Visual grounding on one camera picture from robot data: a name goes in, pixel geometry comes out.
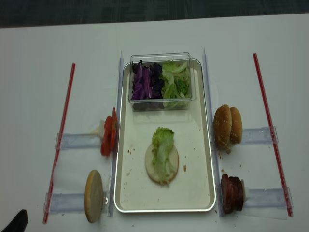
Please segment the meat patty slice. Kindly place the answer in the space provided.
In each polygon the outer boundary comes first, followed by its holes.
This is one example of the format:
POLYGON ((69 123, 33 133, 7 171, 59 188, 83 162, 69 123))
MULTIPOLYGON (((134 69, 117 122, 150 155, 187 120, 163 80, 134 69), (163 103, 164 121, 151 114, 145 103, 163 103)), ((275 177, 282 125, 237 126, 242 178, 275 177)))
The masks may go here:
POLYGON ((223 174, 221 178, 221 190, 223 198, 223 211, 225 214, 230 214, 235 206, 235 194, 233 182, 229 180, 227 174, 223 174))
POLYGON ((239 200, 239 193, 238 193, 238 185, 237 185, 237 180, 236 180, 237 177, 229 177, 229 181, 231 182, 232 184, 232 187, 233 187, 233 200, 234 200, 234 206, 235 206, 235 209, 237 210, 237 203, 238 203, 238 200, 239 200))
POLYGON ((244 193, 243 193, 243 186, 241 180, 237 177, 237 185, 238 185, 238 193, 239 193, 239 200, 237 203, 237 211, 242 211, 243 203, 244 203, 244 193))

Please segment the lettuce leaf on bun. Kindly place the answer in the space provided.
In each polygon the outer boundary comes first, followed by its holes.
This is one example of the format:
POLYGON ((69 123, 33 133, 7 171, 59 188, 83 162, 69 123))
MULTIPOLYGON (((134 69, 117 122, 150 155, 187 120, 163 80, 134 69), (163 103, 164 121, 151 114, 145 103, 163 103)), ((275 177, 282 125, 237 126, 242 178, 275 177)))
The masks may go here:
POLYGON ((168 176, 176 172, 176 166, 169 160, 169 154, 174 145, 174 132, 169 128, 158 127, 152 136, 152 144, 154 171, 158 175, 160 184, 168 184, 168 176))

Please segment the rear tomato slice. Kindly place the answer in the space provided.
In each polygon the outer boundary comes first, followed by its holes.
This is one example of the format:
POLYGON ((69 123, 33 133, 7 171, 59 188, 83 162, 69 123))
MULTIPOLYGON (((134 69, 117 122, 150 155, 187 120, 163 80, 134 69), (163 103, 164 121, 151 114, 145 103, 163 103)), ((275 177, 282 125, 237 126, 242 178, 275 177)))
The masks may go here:
POLYGON ((112 124, 111 124, 111 140, 110 140, 110 149, 114 149, 115 144, 115 137, 116 137, 116 128, 117 128, 117 115, 116 115, 116 109, 113 108, 112 111, 112 124))

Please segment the front tomato slice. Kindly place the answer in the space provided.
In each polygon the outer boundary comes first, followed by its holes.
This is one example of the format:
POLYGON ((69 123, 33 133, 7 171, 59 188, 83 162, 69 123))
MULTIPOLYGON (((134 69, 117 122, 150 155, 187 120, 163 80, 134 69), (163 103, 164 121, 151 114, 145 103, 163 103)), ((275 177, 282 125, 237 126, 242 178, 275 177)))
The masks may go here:
POLYGON ((101 142, 101 155, 108 157, 110 155, 110 138, 111 138, 112 117, 107 116, 104 122, 104 135, 101 142))

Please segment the bottom bun on tray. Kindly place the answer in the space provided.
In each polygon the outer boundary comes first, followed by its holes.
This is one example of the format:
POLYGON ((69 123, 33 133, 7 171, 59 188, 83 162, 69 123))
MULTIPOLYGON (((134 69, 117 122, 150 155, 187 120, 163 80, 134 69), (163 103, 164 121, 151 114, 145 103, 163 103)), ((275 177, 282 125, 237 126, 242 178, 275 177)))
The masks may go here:
POLYGON ((171 164, 170 172, 167 181, 160 181, 159 175, 155 170, 155 154, 153 152, 154 145, 150 144, 145 153, 145 168, 148 176, 157 184, 168 185, 177 175, 179 169, 179 153, 175 145, 173 145, 169 153, 169 162, 171 164))

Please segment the front sesame bun top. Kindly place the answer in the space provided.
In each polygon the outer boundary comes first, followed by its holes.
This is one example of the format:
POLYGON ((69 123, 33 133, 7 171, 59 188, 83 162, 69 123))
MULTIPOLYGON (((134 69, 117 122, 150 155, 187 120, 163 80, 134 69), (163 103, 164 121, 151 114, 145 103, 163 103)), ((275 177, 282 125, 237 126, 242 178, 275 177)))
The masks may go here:
POLYGON ((216 110, 213 129, 217 146, 219 148, 226 148, 230 141, 232 129, 232 115, 227 104, 222 105, 216 110))

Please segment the sesame bun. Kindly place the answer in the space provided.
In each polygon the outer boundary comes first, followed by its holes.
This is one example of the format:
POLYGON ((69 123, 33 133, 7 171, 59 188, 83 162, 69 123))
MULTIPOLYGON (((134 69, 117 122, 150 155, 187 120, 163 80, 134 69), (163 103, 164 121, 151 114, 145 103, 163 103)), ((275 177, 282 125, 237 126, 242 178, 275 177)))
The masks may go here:
POLYGON ((232 115, 227 104, 222 105, 216 110, 213 129, 217 146, 219 148, 226 148, 230 141, 232 129, 232 115))
POLYGON ((230 111, 232 116, 230 142, 232 144, 239 144, 242 140, 243 133, 241 114, 236 107, 231 107, 230 111))

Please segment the cream metal serving tray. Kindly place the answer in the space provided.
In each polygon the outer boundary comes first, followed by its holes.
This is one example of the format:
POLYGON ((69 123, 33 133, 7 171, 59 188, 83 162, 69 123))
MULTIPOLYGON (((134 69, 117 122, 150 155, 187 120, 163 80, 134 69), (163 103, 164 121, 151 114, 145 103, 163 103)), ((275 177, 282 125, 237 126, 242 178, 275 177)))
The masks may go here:
POLYGON ((194 59, 191 75, 196 98, 185 110, 133 111, 129 101, 130 65, 123 71, 119 146, 114 203, 123 213, 206 212, 216 200, 211 143, 201 63, 194 59), (152 135, 158 127, 174 132, 179 168, 169 185, 152 181, 145 168, 152 135))

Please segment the rear sesame bun top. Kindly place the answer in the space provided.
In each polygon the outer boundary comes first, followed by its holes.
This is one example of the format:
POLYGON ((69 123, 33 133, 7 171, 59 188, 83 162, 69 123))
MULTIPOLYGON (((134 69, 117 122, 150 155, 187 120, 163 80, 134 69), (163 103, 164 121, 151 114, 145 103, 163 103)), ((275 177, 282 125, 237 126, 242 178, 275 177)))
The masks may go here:
POLYGON ((239 144, 242 140, 243 133, 241 114, 236 107, 231 107, 230 111, 232 116, 230 142, 232 144, 239 144))

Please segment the red strip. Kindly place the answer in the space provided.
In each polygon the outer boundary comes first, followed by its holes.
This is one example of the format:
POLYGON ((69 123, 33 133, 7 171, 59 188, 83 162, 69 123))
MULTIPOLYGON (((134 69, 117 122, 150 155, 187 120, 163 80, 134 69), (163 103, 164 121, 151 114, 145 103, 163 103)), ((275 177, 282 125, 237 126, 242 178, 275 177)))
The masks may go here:
POLYGON ((293 217, 294 216, 293 206, 292 206, 293 202, 290 200, 290 192, 289 192, 288 186, 286 184, 285 176, 284 176, 283 166, 282 166, 281 157, 280 157, 280 151, 279 151, 279 148, 278 148, 278 142, 276 142, 277 133, 275 132, 275 126, 273 125, 273 122, 272 122, 271 113, 270 113, 270 109, 269 109, 269 105, 268 105, 268 101, 267 101, 267 95, 266 95, 264 82, 263 82, 263 78, 262 78, 262 74, 261 74, 261 69, 260 69, 260 65, 259 65, 259 61, 258 61, 258 56, 257 56, 256 53, 253 53, 253 59, 254 59, 256 73, 257 73, 257 77, 258 77, 258 81, 259 81, 259 86, 260 86, 260 89, 261 89, 263 104, 264 104, 264 108, 265 108, 265 112, 266 112, 266 116, 267 116, 267 122, 268 122, 268 126, 269 126, 269 129, 270 129, 270 135, 271 135, 271 139, 272 139, 272 142, 273 142, 273 149, 274 149, 276 163, 277 163, 279 176, 280 176, 280 180, 281 180, 281 186, 283 188, 284 199, 285 199, 285 203, 287 205, 287 214, 288 214, 288 217, 293 217))
POLYGON ((43 224, 46 224, 48 221, 48 216, 49 216, 49 208, 50 208, 50 203, 51 203, 51 198, 52 198, 52 193, 53 193, 53 187, 54 187, 54 170, 57 164, 58 156, 60 153, 60 145, 62 142, 62 137, 63 137, 63 131, 65 128, 65 122, 66 122, 66 115, 67 115, 67 110, 68 110, 68 105, 69 105, 69 100, 70 100, 70 93, 71 93, 71 88, 72 88, 72 83, 73 83, 73 78, 74 78, 74 72, 75 72, 75 63, 72 63, 71 66, 71 71, 70 71, 70 78, 69 78, 69 83, 68 83, 68 88, 67 88, 67 94, 66 94, 66 99, 65 99, 65 104, 64 104, 64 109, 63 109, 63 114, 62 114, 62 120, 60 124, 60 129, 59 133, 57 134, 56 138, 56 148, 55 148, 55 157, 54 157, 54 163, 52 167, 52 172, 51 172, 51 178, 50 178, 50 184, 49 184, 49 189, 47 192, 47 197, 45 199, 44 203, 44 216, 43 216, 43 224))

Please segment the white patty backstop block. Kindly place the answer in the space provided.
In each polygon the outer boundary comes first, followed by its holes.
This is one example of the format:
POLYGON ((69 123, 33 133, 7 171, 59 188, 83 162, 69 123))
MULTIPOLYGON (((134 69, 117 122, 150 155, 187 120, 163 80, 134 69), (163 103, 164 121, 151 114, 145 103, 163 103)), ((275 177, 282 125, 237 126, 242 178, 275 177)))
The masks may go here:
POLYGON ((241 184, 242 184, 242 189, 243 189, 243 203, 245 203, 248 199, 247 195, 248 195, 249 189, 245 186, 245 182, 243 179, 241 180, 241 184))

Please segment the black object bottom left corner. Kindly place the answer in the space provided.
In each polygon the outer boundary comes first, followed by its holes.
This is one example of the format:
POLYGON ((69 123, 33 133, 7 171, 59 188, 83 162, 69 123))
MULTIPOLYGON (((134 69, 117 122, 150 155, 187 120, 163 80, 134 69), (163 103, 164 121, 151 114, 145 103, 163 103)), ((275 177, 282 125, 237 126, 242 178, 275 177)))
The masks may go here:
POLYGON ((26 209, 22 209, 1 232, 24 232, 27 224, 28 213, 26 209))

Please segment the clear tomato holder rail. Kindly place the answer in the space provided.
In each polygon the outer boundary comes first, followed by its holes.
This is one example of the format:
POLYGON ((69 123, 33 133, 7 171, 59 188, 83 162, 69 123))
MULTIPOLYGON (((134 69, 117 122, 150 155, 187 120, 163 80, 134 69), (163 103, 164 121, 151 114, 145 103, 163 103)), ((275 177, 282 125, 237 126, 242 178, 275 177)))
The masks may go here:
POLYGON ((55 150, 98 148, 101 146, 101 139, 98 134, 70 134, 58 133, 56 137, 55 150))

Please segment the clear bun holder rail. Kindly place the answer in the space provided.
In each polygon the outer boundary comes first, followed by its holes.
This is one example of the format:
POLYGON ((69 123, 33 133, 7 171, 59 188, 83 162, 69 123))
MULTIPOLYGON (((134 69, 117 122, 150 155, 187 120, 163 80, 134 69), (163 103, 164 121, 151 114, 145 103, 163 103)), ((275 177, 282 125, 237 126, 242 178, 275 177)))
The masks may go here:
POLYGON ((43 212, 50 214, 84 213, 84 193, 53 193, 50 198, 47 193, 43 212))
POLYGON ((277 131, 275 126, 261 128, 243 129, 242 145, 271 145, 278 143, 277 131))

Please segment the clear patty holder rail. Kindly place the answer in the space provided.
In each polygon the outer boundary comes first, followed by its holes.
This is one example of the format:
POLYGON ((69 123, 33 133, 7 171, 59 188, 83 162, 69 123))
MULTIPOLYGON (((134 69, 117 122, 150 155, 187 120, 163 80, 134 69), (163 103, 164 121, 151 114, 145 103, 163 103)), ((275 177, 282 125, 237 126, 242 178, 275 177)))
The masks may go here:
POLYGON ((251 189, 248 188, 244 208, 287 208, 283 188, 251 189))

